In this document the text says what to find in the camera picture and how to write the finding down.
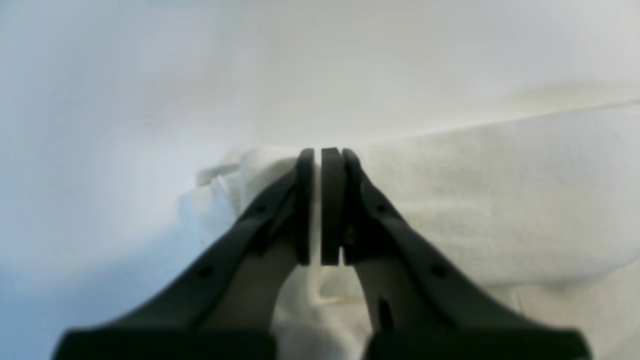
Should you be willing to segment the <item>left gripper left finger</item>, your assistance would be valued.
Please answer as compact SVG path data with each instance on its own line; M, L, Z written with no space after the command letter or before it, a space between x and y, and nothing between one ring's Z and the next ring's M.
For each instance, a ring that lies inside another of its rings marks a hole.
M149 302L62 337L56 360L274 360L282 286L310 264L314 150L264 189L231 229Z

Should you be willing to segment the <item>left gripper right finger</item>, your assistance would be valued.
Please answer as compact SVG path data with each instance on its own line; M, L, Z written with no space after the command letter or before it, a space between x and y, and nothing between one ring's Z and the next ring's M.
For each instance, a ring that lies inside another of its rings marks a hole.
M354 268L373 335L366 360L590 360L578 330L501 305L414 230L354 151L321 152L323 265Z

